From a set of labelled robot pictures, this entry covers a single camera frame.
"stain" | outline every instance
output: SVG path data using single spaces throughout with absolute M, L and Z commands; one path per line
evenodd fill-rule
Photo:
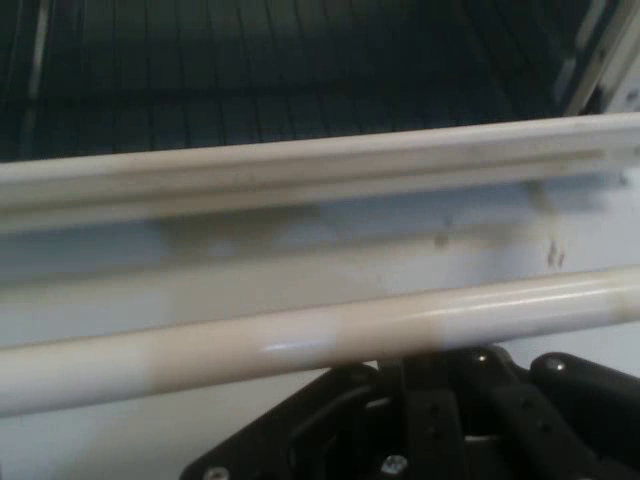
M 447 248 L 447 246 L 449 245 L 449 235 L 444 232 L 436 234 L 433 239 L 433 244 L 437 248 Z
M 551 201 L 545 193 L 541 181 L 532 180 L 525 182 L 524 186 L 527 190 L 527 195 L 529 196 L 529 203 L 531 203 L 533 208 L 538 210 L 540 213 L 547 215 L 555 214 L 555 209 L 553 208 L 553 205 L 551 205 Z
M 615 272 L 609 272 L 605 275 L 606 277 L 603 283 L 606 283 L 606 288 L 611 292 L 609 296 L 614 308 L 612 323 L 621 324 L 636 321 L 638 317 L 635 312 L 632 297 L 635 292 L 633 288 L 629 287 L 629 279 Z
M 552 238 L 549 251 L 547 252 L 547 265 L 549 265 L 550 268 L 562 268 L 565 257 L 564 250 L 559 248 L 555 239 Z
M 556 247 L 556 241 L 551 239 L 551 245 L 549 246 L 549 253 L 547 253 L 547 265 L 553 267 L 556 263 L 556 255 L 558 254 L 558 248 Z

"white plastic rail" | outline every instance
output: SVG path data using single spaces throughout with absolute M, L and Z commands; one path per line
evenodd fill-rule
M 0 165 L 0 233 L 592 173 L 640 113 Z
M 631 268 L 8 348 L 0 416 L 639 318 Z

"black mechanical part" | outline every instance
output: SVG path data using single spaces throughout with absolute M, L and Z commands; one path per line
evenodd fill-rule
M 331 370 L 182 480 L 640 479 L 640 381 L 486 347 Z

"screw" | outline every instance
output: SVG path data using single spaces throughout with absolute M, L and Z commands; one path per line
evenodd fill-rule
M 382 462 L 380 471 L 387 475 L 400 475 L 404 472 L 405 468 L 407 468 L 408 463 L 407 459 L 402 455 L 389 455 L 384 459 L 384 462 Z
M 202 480 L 229 480 L 229 470 L 224 467 L 213 467 L 204 472 Z
M 547 368 L 550 368 L 551 370 L 557 370 L 558 372 L 561 372 L 565 369 L 564 362 L 558 360 L 557 358 L 547 358 L 547 361 L 545 363 L 547 365 Z

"white rod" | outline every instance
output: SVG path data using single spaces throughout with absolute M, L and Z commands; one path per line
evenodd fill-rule
M 133 201 L 149 203 L 133 214 L 152 217 L 154 201 L 198 195 L 224 198 L 225 208 L 259 207 L 265 192 L 279 203 L 297 203 L 306 189 L 331 199 L 337 184 L 358 190 L 363 181 L 388 179 L 395 183 L 388 191 L 406 191 L 398 180 L 407 177 L 420 177 L 430 189 L 443 176 L 450 187 L 572 175 L 637 163 L 639 137 L 640 114 L 626 113 L 14 162 L 0 165 L 0 219 L 50 208 L 117 209 Z
M 0 416 L 640 318 L 640 268 L 0 350 Z

